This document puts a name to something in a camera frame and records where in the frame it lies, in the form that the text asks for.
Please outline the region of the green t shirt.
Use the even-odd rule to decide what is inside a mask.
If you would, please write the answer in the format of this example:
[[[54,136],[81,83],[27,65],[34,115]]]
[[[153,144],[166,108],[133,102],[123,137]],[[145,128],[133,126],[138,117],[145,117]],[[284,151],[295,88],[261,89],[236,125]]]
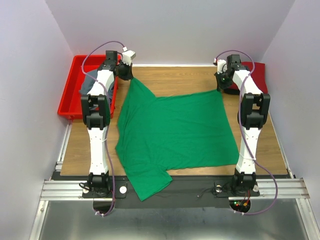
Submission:
[[[157,97],[134,78],[117,127],[115,150],[141,201],[172,182],[170,170],[238,162],[236,140],[216,90]]]

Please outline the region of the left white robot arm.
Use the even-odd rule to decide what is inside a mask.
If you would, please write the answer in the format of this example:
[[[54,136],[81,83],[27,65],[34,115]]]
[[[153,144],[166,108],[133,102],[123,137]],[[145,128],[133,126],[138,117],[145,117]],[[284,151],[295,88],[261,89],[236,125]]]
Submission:
[[[136,53],[122,48],[122,53],[114,50],[105,52],[105,60],[97,69],[93,86],[82,94],[81,110],[83,123],[87,128],[90,143],[90,168],[88,179],[81,182],[83,198],[107,198],[111,196],[112,181],[107,163],[107,133],[111,121],[111,100],[109,89],[116,85],[116,78],[131,80],[132,60]]]

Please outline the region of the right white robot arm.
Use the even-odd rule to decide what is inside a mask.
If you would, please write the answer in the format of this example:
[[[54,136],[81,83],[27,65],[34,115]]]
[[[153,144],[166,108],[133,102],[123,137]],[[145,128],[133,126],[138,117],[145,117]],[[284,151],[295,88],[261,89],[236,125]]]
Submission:
[[[225,91],[232,84],[239,89],[237,121],[241,133],[239,158],[230,182],[231,192],[242,195],[256,187],[256,151],[261,130],[268,119],[271,97],[258,88],[252,71],[242,64],[238,54],[226,60],[214,59],[217,90]]]

